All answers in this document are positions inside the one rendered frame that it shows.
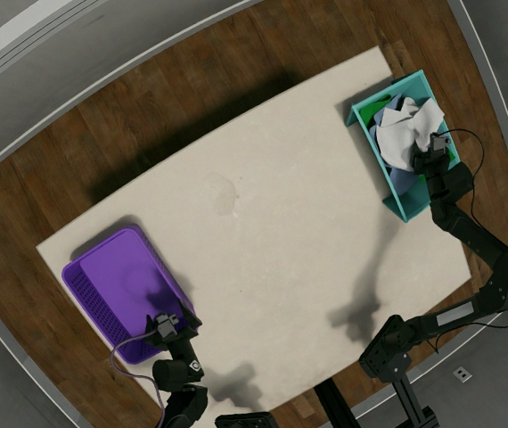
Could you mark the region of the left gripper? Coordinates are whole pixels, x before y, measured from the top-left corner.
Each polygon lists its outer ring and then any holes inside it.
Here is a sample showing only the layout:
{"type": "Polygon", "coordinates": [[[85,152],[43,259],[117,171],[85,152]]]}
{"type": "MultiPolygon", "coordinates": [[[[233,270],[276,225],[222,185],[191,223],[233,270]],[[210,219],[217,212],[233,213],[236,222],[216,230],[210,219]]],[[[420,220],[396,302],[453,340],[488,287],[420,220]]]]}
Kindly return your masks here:
{"type": "MultiPolygon", "coordinates": [[[[201,320],[185,306],[180,298],[178,298],[178,302],[183,312],[184,319],[189,321],[190,325],[186,325],[186,327],[176,331],[170,320],[167,319],[159,323],[158,330],[160,333],[156,332],[147,337],[144,336],[145,343],[155,346],[155,348],[160,350],[169,350],[172,359],[180,359],[182,355],[184,355],[185,358],[196,356],[190,340],[199,335],[196,328],[202,325],[201,320]]],[[[151,316],[147,314],[145,333],[149,333],[153,325],[154,323],[151,316]]]]}

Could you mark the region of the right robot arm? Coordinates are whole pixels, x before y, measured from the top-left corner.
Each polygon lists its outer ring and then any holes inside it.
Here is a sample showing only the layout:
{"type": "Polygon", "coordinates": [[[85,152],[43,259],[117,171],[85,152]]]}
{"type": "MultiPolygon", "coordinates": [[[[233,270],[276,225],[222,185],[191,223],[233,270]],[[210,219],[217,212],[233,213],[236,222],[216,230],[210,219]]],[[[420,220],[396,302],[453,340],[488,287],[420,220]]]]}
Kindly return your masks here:
{"type": "Polygon", "coordinates": [[[479,288],[479,292],[467,299],[406,321],[400,315],[395,316],[365,357],[365,363],[375,376],[381,375],[398,353],[410,351],[413,346],[460,325],[508,310],[508,248],[477,225],[456,204],[472,190],[472,180],[471,171],[461,161],[443,177],[435,176],[428,180],[432,220],[478,255],[493,274],[485,286],[479,288]]]}

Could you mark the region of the blue-grey towel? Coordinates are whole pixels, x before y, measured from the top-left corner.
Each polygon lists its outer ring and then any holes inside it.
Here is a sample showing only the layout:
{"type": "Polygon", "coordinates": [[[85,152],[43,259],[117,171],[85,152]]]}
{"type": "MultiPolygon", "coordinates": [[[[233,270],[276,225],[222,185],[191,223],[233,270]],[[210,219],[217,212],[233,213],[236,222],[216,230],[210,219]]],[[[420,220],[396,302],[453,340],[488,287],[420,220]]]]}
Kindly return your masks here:
{"type": "MultiPolygon", "coordinates": [[[[373,143],[381,157],[381,149],[377,141],[376,136],[376,127],[377,125],[381,127],[381,121],[382,116],[385,108],[389,108],[391,110],[395,111],[401,111],[401,94],[396,95],[395,98],[392,99],[392,101],[388,104],[386,104],[382,109],[380,109],[375,115],[373,116],[373,123],[372,127],[369,130],[370,137],[373,140],[373,143]]],[[[397,195],[401,195],[403,193],[406,193],[411,186],[414,184],[414,182],[421,176],[421,175],[415,175],[413,171],[406,171],[404,169],[398,169],[395,167],[392,167],[388,165],[388,163],[383,160],[381,157],[381,160],[386,167],[386,170],[389,173],[389,178],[391,180],[391,183],[394,186],[395,191],[397,192],[397,195]]]]}

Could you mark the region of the green towel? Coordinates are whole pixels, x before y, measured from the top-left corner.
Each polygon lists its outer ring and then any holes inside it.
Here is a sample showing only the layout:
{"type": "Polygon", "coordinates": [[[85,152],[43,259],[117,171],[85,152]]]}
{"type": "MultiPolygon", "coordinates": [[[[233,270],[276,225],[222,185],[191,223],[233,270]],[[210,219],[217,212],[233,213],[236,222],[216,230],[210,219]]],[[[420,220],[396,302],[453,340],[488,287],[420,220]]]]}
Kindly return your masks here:
{"type": "MultiPolygon", "coordinates": [[[[391,95],[386,94],[377,103],[370,103],[370,104],[366,105],[365,107],[363,107],[362,109],[360,109],[359,115],[360,115],[362,121],[364,122],[368,132],[369,132],[370,128],[372,127],[373,116],[375,115],[375,113],[377,113],[386,104],[388,104],[390,102],[390,100],[391,100],[391,95]]],[[[449,150],[449,154],[450,154],[451,161],[453,161],[455,159],[455,156],[452,154],[452,152],[450,150],[449,150]]],[[[426,183],[424,175],[421,175],[417,180],[420,182],[426,183]]]]}

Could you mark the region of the white textured towel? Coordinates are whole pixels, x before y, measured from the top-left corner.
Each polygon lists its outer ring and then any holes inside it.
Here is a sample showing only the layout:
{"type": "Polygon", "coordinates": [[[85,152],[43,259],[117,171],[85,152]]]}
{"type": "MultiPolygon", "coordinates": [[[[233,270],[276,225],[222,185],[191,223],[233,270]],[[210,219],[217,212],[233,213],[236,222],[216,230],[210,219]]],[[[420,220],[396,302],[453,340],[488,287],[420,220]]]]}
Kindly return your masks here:
{"type": "Polygon", "coordinates": [[[414,171],[414,140],[420,152],[427,152],[430,133],[437,132],[445,114],[432,97],[419,107],[412,98],[407,97],[401,103],[401,108],[401,111],[384,109],[381,127],[376,127],[377,141],[381,157],[388,165],[414,171]]]}

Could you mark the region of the teal plastic tub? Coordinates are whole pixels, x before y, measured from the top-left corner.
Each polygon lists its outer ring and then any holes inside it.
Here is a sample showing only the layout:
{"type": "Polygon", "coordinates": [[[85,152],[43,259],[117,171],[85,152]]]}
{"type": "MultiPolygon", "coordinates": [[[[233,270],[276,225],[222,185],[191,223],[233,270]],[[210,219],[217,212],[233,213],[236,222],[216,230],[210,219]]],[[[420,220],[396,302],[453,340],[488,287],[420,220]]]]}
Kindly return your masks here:
{"type": "MultiPolygon", "coordinates": [[[[354,104],[354,102],[351,103],[351,110],[348,115],[348,120],[346,123],[346,127],[349,127],[353,125],[356,122],[360,122],[375,154],[376,157],[381,164],[381,168],[389,182],[389,186],[393,192],[393,194],[382,201],[382,203],[387,206],[393,213],[395,213],[402,221],[405,223],[408,223],[409,220],[420,214],[422,211],[426,210],[430,205],[430,196],[428,193],[428,187],[426,183],[419,182],[418,180],[414,182],[412,187],[404,194],[398,196],[393,184],[391,183],[389,179],[388,171],[386,170],[386,167],[381,161],[381,157],[378,154],[378,151],[373,143],[372,138],[369,135],[369,132],[362,121],[359,112],[360,109],[365,107],[366,105],[370,103],[377,103],[384,95],[390,94],[391,100],[396,97],[396,95],[402,93],[401,95],[401,102],[404,101],[406,97],[412,98],[417,106],[421,106],[424,103],[426,103],[429,98],[432,97],[432,99],[437,103],[431,89],[429,86],[429,83],[427,79],[425,78],[423,74],[423,70],[418,70],[411,74],[408,74],[406,76],[403,76],[401,78],[397,78],[395,80],[390,81],[392,86],[389,86],[388,88],[380,91],[376,95],[373,95],[365,100],[363,100],[361,103],[354,104]],[[402,205],[402,206],[401,206],[402,205]],[[403,217],[402,217],[403,216],[403,217]]],[[[390,100],[390,102],[391,102],[390,100]]],[[[457,163],[460,162],[458,153],[455,149],[454,142],[452,140],[452,137],[450,136],[450,133],[447,133],[449,135],[449,139],[451,139],[452,143],[450,145],[447,145],[447,148],[452,152],[452,154],[455,156],[455,159],[452,160],[449,163],[450,170],[453,166],[455,166],[457,163]]]]}

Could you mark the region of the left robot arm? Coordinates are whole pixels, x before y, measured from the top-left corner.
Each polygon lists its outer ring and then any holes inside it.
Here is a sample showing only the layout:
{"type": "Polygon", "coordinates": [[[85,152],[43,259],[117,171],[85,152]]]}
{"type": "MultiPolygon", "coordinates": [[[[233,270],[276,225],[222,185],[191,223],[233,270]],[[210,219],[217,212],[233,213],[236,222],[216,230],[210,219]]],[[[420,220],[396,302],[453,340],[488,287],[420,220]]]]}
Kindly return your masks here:
{"type": "MultiPolygon", "coordinates": [[[[153,322],[169,319],[178,323],[175,313],[161,312],[153,322]]],[[[196,356],[180,359],[159,359],[152,366],[155,386],[160,391],[171,392],[165,407],[165,415],[158,428],[190,428],[199,421],[208,406],[208,387],[191,384],[201,381],[204,376],[196,356]]],[[[220,419],[214,422],[217,428],[272,428],[268,419],[262,417],[220,419]]]]}

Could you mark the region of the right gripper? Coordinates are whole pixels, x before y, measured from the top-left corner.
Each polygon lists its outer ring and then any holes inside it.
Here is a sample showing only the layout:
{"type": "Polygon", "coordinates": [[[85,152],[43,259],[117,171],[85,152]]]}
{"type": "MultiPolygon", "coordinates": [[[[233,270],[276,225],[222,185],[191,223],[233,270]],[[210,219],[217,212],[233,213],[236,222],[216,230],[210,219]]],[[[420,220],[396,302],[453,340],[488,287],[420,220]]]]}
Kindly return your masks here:
{"type": "Polygon", "coordinates": [[[442,177],[448,171],[450,160],[449,149],[445,147],[444,137],[433,137],[433,149],[430,152],[420,152],[418,144],[414,140],[412,168],[414,168],[415,175],[425,176],[426,184],[435,176],[442,177]]]}

